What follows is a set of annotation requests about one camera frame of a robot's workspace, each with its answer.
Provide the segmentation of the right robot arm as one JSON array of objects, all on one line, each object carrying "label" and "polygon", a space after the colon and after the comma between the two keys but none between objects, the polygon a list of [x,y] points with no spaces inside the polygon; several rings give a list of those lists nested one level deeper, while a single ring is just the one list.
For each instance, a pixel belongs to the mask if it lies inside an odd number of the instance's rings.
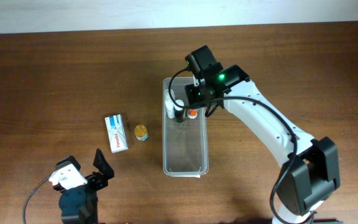
[{"label": "right robot arm", "polygon": [[194,84],[185,88],[190,108],[220,106],[239,118],[268,148],[280,167],[270,193],[273,223],[311,223],[315,210],[340,187],[339,156],[328,137],[306,133],[256,87],[239,66],[189,62]]}]

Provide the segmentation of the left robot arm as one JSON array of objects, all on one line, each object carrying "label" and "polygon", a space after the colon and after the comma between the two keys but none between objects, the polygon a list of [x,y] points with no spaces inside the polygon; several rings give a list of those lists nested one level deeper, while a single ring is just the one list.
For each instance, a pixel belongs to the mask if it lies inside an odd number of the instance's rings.
[{"label": "left robot arm", "polygon": [[58,204],[63,223],[98,222],[97,191],[108,186],[108,180],[114,177],[114,170],[100,149],[96,150],[93,166],[97,171],[83,177],[80,164],[74,156],[69,156],[56,164],[49,177],[53,189],[61,193]]}]

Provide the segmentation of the small gold-lid jar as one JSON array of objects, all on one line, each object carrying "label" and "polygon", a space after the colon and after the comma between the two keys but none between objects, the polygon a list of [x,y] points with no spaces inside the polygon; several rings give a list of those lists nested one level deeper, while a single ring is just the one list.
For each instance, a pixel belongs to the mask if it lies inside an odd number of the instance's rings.
[{"label": "small gold-lid jar", "polygon": [[135,134],[136,139],[140,140],[140,141],[145,141],[149,136],[147,128],[142,124],[137,125],[134,128],[134,134]]}]

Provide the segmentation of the dark bottle white cap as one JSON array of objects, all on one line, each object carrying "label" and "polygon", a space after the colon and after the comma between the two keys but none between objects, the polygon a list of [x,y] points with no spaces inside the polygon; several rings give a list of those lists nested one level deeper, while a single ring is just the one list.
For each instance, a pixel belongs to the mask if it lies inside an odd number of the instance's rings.
[{"label": "dark bottle white cap", "polygon": [[178,123],[182,123],[185,120],[185,109],[184,102],[182,100],[175,100],[174,103],[174,115],[175,121]]}]

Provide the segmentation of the orange tube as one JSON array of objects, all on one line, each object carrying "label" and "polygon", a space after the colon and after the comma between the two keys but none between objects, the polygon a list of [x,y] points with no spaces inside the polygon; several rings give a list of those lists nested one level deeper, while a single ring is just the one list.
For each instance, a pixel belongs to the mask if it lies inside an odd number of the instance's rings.
[{"label": "orange tube", "polygon": [[187,110],[187,117],[189,119],[195,119],[198,115],[198,109],[188,109]]}]

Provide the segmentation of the white Panadol box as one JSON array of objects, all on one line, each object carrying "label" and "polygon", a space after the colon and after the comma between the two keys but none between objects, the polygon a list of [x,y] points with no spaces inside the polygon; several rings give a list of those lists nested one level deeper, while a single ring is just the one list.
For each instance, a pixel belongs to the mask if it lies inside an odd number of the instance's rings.
[{"label": "white Panadol box", "polygon": [[128,150],[124,120],[120,114],[105,117],[106,129],[112,153]]}]

